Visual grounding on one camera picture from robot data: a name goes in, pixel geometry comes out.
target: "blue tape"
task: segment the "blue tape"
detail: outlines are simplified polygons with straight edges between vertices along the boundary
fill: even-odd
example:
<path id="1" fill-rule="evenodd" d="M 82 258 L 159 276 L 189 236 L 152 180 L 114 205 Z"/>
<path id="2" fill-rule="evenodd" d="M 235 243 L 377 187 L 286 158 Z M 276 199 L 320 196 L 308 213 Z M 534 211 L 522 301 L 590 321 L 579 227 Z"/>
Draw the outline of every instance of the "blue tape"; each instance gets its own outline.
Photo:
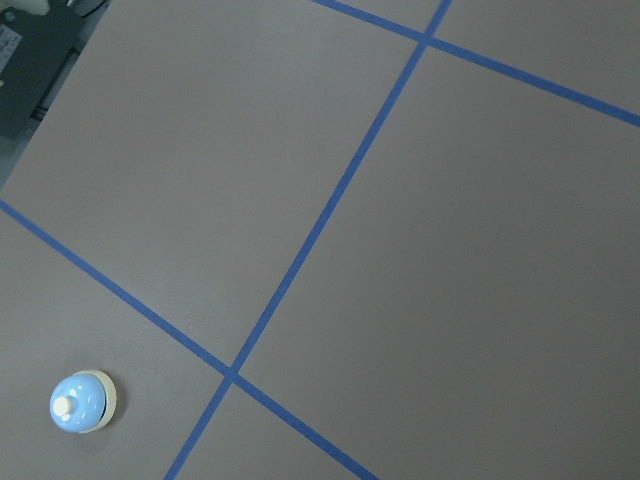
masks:
<path id="1" fill-rule="evenodd" d="M 598 100 L 597 98 L 590 97 L 589 95 L 585 95 L 584 93 L 580 93 L 576 90 L 563 87 L 562 85 L 558 85 L 557 83 L 545 80 L 544 78 L 524 72 L 515 67 L 511 67 L 504 63 L 498 62 L 497 60 L 485 57 L 484 55 L 480 55 L 479 53 L 472 52 L 471 50 L 467 50 L 452 43 L 445 42 L 444 40 L 432 38 L 429 41 L 429 46 L 450 55 L 454 55 L 463 60 L 467 60 L 471 63 L 475 63 L 476 65 L 479 65 L 481 67 L 488 68 L 489 70 L 492 70 L 496 73 L 506 75 L 507 77 L 511 77 L 533 87 L 578 103 L 584 107 L 596 110 L 597 112 L 603 113 L 617 120 L 629 123 L 636 127 L 640 127 L 640 115 L 603 102 L 602 100 Z"/>
<path id="2" fill-rule="evenodd" d="M 88 262 L 80 258 L 70 249 L 65 247 L 58 240 L 53 238 L 47 232 L 38 227 L 35 223 L 31 222 L 28 218 L 22 215 L 20 212 L 11 207 L 4 200 L 0 200 L 0 210 L 9 215 L 15 221 L 17 221 L 20 225 L 26 228 L 28 231 L 33 233 L 36 237 L 42 240 L 44 243 L 49 245 L 52 249 L 58 252 L 60 255 L 65 257 L 71 263 L 73 263 L 80 270 L 85 272 L 91 278 L 93 278 L 100 285 L 105 287 L 111 293 L 113 293 L 116 297 L 120 298 L 127 305 L 132 307 L 135 311 L 146 317 L 149 321 L 151 321 L 154 325 L 168 334 L 170 337 L 174 338 L 177 342 L 186 347 L 189 351 L 194 353 L 198 358 L 203 360 L 205 363 L 213 367 L 215 370 L 220 372 L 221 374 L 225 374 L 229 368 L 214 355 L 209 353 L 206 349 L 198 345 L 194 340 L 189 338 L 185 333 L 178 330 L 176 327 L 171 325 L 167 320 L 162 318 L 156 312 L 147 307 L 144 303 L 138 300 L 136 297 L 127 292 L 120 285 L 115 283 L 105 274 L 91 266 Z"/>
<path id="3" fill-rule="evenodd" d="M 256 343 L 260 339 L 260 336 L 264 332 L 264 329 L 267 327 L 267 324 L 271 320 L 271 317 L 273 317 L 273 314 L 275 313 L 276 309 L 280 305 L 280 302 L 282 301 L 285 294 L 289 290 L 289 287 L 291 286 L 291 284 L 293 283 L 293 280 L 295 279 L 296 275 L 300 271 L 300 268 L 302 268 L 302 265 L 304 264 L 305 260 L 309 256 L 311 249 L 316 244 L 316 242 L 318 241 L 318 238 L 320 237 L 320 234 L 324 230 L 324 227 L 329 222 L 331 215 L 333 214 L 336 207 L 338 206 L 338 203 L 342 199 L 342 196 L 344 195 L 345 191 L 347 190 L 347 187 L 351 183 L 351 180 L 353 180 L 353 177 L 358 171 L 358 168 L 360 167 L 362 160 L 364 159 L 365 155 L 371 148 L 373 141 L 378 136 L 378 133 L 380 132 L 380 130 L 382 129 L 382 126 L 384 125 L 384 122 L 389 116 L 389 113 L 391 113 L 391 110 L 393 109 L 394 105 L 398 101 L 400 94 L 404 90 L 404 87 L 407 85 L 407 82 L 409 81 L 411 74 L 414 72 L 416 66 L 418 65 L 418 62 L 420 61 L 420 58 L 422 57 L 425 49 L 427 48 L 429 39 L 435 33 L 436 29 L 442 22 L 442 19 L 444 18 L 444 15 L 447 9 L 449 8 L 450 4 L 451 4 L 451 0 L 444 0 L 443 2 L 441 2 L 440 6 L 438 7 L 436 13 L 434 14 L 433 19 L 431 20 L 429 26 L 427 27 L 427 31 L 425 35 L 416 46 L 415 50 L 411 54 L 411 57 L 409 58 L 409 61 L 407 62 L 405 67 L 402 69 L 402 72 L 400 73 L 398 80 L 396 80 L 396 83 L 394 84 L 393 88 L 391 89 L 391 92 L 387 96 L 387 99 L 383 103 L 382 108 L 378 112 L 378 115 L 376 115 L 376 118 L 373 120 L 373 123 L 369 127 L 367 134 L 365 135 L 364 139 L 360 143 L 358 150 L 356 151 L 351 162 L 347 166 L 347 169 L 345 170 L 344 174 L 342 175 L 342 178 L 338 182 L 338 185 L 336 186 L 335 190 L 331 194 L 331 197 L 329 198 L 325 207 L 320 213 L 320 216 L 316 220 L 316 223 L 311 228 L 309 235 L 307 236 L 304 243 L 302 244 L 302 247 L 300 247 L 298 254 L 293 259 L 291 266 L 289 267 L 284 278 L 278 285 L 278 288 L 276 289 L 275 293 L 271 297 L 271 300 L 269 300 L 269 303 L 267 304 L 266 308 L 262 312 L 262 315 L 260 315 L 260 318 L 258 319 L 256 326 L 253 328 L 245 344 L 242 346 L 240 353 L 238 353 L 235 361 L 233 362 L 233 365 L 231 366 L 232 370 L 236 372 L 240 371 L 240 369 L 242 368 L 242 365 L 244 365 L 247 358 L 249 357 L 249 354 L 251 353 Z"/>
<path id="4" fill-rule="evenodd" d="M 369 470 L 356 462 L 349 455 L 347 455 L 345 452 L 336 447 L 329 440 L 316 432 L 313 428 L 305 424 L 298 417 L 293 415 L 267 394 L 262 392 L 262 390 L 245 380 L 243 377 L 237 377 L 236 385 L 245 393 L 247 393 L 251 398 L 267 408 L 267 410 L 269 410 L 271 413 L 275 414 L 284 423 L 289 425 L 296 432 L 300 433 L 303 437 L 320 448 L 320 450 L 325 452 L 347 470 L 355 474 L 358 478 L 361 478 L 363 480 L 376 480 L 378 478 Z"/>
<path id="5" fill-rule="evenodd" d="M 422 32 L 419 32 L 418 30 L 405 27 L 404 25 L 400 25 L 399 23 L 392 22 L 391 20 L 387 20 L 386 18 L 382 18 L 377 15 L 373 15 L 372 13 L 365 12 L 364 10 L 360 10 L 359 8 L 345 5 L 344 3 L 338 2 L 336 0 L 312 0 L 312 1 L 313 3 L 317 3 L 318 5 L 322 5 L 324 7 L 330 8 L 337 12 L 344 13 L 345 15 L 357 18 L 358 20 L 362 20 L 363 22 L 370 23 L 371 25 L 375 25 L 376 27 L 383 28 L 390 32 L 393 32 L 403 37 L 414 40 L 416 42 L 419 41 L 424 36 L 424 34 Z"/>
<path id="6" fill-rule="evenodd" d="M 178 456 L 171 464 L 171 467 L 169 467 L 169 470 L 164 477 L 165 480 L 174 480 L 178 477 L 178 474 L 184 466 L 184 463 L 187 461 L 187 458 L 189 458 L 191 451 L 196 446 L 196 443 L 198 443 L 198 440 L 200 440 L 202 433 L 204 432 L 205 428 L 207 428 L 207 425 L 215 415 L 218 407 L 222 403 L 222 400 L 224 400 L 224 396 L 229 391 L 229 388 L 231 388 L 231 385 L 233 384 L 232 378 L 234 378 L 233 374 L 225 377 L 216 389 L 216 393 L 213 395 L 213 398 L 211 398 L 211 401 L 204 409 L 204 413 L 198 420 L 198 423 L 196 423 L 196 426 L 191 431 L 191 434 L 189 434 L 187 441 L 180 449 L 180 452 L 178 452 Z"/>

